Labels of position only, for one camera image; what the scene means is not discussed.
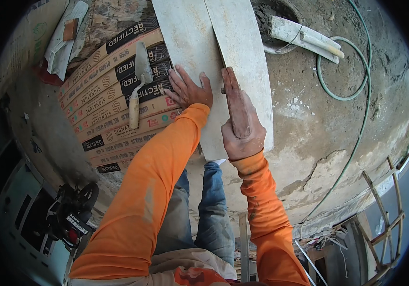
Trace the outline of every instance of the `motorcycle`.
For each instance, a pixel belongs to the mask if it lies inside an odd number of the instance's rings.
[[[92,231],[87,221],[92,215],[98,193],[95,183],[81,190],[77,185],[75,188],[69,184],[60,186],[55,202],[47,212],[48,236],[55,241],[63,240],[72,249],[77,248],[82,237]]]

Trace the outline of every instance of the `license plate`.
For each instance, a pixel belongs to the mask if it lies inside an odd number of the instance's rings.
[[[74,215],[68,215],[66,218],[67,221],[69,221],[73,226],[76,227],[76,229],[80,230],[83,234],[87,234],[88,230],[85,228],[81,227],[76,221]]]

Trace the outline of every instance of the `orange sleeve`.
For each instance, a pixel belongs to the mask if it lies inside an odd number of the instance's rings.
[[[178,181],[200,140],[210,109],[190,105],[136,154],[109,209],[70,278],[147,276],[157,234]]]
[[[303,266],[294,255],[293,227],[275,193],[276,183],[263,150],[232,164],[243,180],[241,192],[247,196],[251,241],[257,246],[259,280],[268,285],[310,286]]]

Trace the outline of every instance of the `green hose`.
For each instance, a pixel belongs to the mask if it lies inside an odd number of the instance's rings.
[[[322,85],[322,88],[324,88],[325,92],[330,95],[331,97],[333,97],[336,100],[340,100],[340,101],[348,101],[351,99],[356,98],[356,96],[358,96],[363,88],[365,87],[365,84],[367,83],[368,80],[368,95],[367,95],[367,107],[365,108],[365,115],[363,117],[363,122],[362,122],[362,128],[360,130],[359,133],[359,137],[357,138],[356,141],[356,145],[354,146],[354,149],[352,150],[351,156],[349,157],[348,162],[346,163],[345,167],[343,168],[343,170],[341,171],[341,174],[339,175],[338,179],[336,179],[335,183],[333,184],[332,188],[325,194],[324,198],[322,198],[322,200],[317,204],[317,206],[304,218],[304,220],[301,222],[302,226],[303,223],[311,216],[311,214],[313,214],[320,206],[321,204],[324,202],[324,200],[330,195],[330,193],[335,189],[335,187],[338,185],[339,181],[341,180],[341,178],[343,177],[343,174],[346,172],[346,170],[348,169],[352,159],[354,158],[354,155],[356,154],[357,151],[357,147],[359,146],[360,140],[362,139],[363,136],[363,132],[365,130],[365,125],[367,123],[367,118],[368,118],[368,110],[370,109],[370,97],[371,97],[371,92],[372,92],[372,83],[371,83],[371,77],[370,77],[370,66],[372,63],[372,45],[370,42],[370,35],[368,33],[368,29],[367,29],[367,25],[365,25],[365,21],[362,18],[362,15],[360,14],[359,10],[357,9],[356,5],[349,0],[349,3],[352,5],[352,7],[356,10],[357,15],[359,16],[360,20],[362,21],[363,27],[365,28],[365,32],[367,33],[367,38],[368,38],[368,62],[369,64],[367,64],[367,60],[365,59],[364,55],[362,54],[362,52],[356,47],[355,44],[353,44],[350,40],[344,38],[344,37],[340,37],[340,36],[334,36],[334,37],[330,37],[331,40],[340,40],[343,41],[345,43],[348,43],[351,45],[351,47],[353,47],[357,53],[359,54],[360,58],[362,59],[363,64],[365,65],[365,70],[366,70],[366,75],[365,78],[362,81],[362,84],[360,85],[359,89],[356,91],[356,93],[352,94],[349,97],[340,97],[337,96],[335,94],[333,94],[328,87],[325,85],[324,83],[324,79],[322,78],[322,72],[320,70],[320,60],[322,58],[321,55],[318,54],[317,57],[317,61],[316,61],[316,66],[317,66],[317,72],[318,72],[318,78],[320,81],[320,84]]]

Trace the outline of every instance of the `leg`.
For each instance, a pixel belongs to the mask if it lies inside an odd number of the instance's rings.
[[[200,220],[195,245],[211,251],[233,266],[235,237],[227,214],[222,170],[214,162],[204,166],[203,192],[198,211]]]
[[[192,240],[189,219],[189,181],[184,169],[174,186],[173,195],[168,203],[165,220],[157,236],[154,255],[179,250],[196,248]]]

